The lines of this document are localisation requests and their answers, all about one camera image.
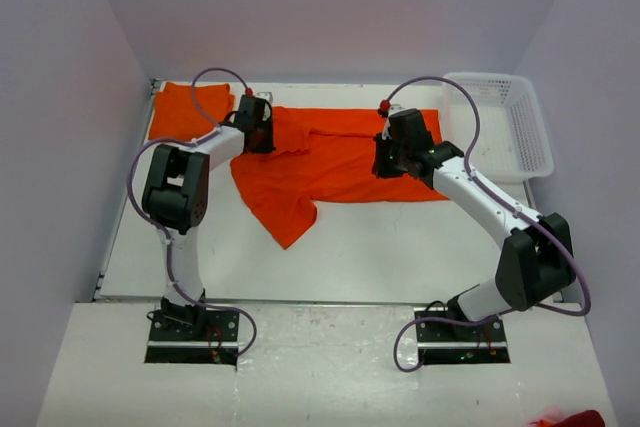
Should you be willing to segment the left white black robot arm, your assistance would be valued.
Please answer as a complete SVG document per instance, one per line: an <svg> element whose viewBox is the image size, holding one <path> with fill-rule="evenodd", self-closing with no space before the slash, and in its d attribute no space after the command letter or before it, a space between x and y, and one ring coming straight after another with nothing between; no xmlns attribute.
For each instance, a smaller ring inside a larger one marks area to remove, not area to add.
<svg viewBox="0 0 640 427"><path fill-rule="evenodd" d="M198 339L208 326L197 237L208 208L210 172L242 154L274 150L271 99L248 94L212 132L190 141L167 138L153 149L142 210L165 250L167 287L160 312L187 340Z"/></svg>

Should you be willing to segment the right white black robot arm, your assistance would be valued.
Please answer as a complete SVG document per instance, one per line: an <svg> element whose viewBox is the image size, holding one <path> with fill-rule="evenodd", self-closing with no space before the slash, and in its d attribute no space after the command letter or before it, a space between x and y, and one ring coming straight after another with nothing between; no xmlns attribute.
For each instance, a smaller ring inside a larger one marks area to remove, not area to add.
<svg viewBox="0 0 640 427"><path fill-rule="evenodd" d="M454 338L467 340L481 329L482 320L525 311L576 280L569 261L544 234L570 250L566 220L520 204L466 165L454 144L435 142L420 111L391 106L374 142L376 177L408 175L423 183L462 208L500 248L495 275L447 302L446 327Z"/></svg>

